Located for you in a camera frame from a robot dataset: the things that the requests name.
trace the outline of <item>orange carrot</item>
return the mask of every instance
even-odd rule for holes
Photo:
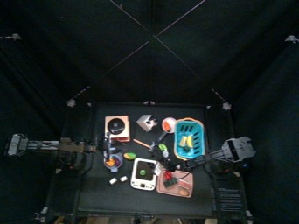
[[[163,122],[163,130],[169,132],[172,130],[172,126],[168,122]]]

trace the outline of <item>pink tray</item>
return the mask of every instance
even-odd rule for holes
[[[159,193],[165,193],[165,194],[171,194],[173,196],[189,198],[192,196],[192,174],[191,173],[188,174],[187,171],[172,172],[172,176],[177,179],[184,177],[188,174],[188,176],[185,178],[179,179],[177,181],[179,182],[180,181],[187,182],[189,184],[189,187],[185,188],[185,187],[180,186],[179,183],[177,183],[177,184],[171,185],[169,187],[165,188],[164,187],[164,172],[165,172],[165,170],[161,171],[161,173],[157,177],[156,191]]]

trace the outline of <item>blue basket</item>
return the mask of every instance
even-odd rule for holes
[[[192,118],[177,120],[173,131],[173,154],[177,158],[187,160],[205,154],[204,129],[200,121]],[[192,147],[185,150],[180,146],[183,137],[192,135]]]

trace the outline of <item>yellow banana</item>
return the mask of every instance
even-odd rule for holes
[[[187,136],[187,146],[192,148],[192,135]]]
[[[181,141],[180,141],[180,143],[179,143],[179,145],[180,145],[181,147],[184,147],[184,145],[185,145],[185,141],[187,141],[187,136],[181,136]]]

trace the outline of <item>cable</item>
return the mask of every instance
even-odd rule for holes
[[[191,171],[181,178],[177,178],[177,179],[184,179],[192,173],[192,170],[193,169],[191,169]]]

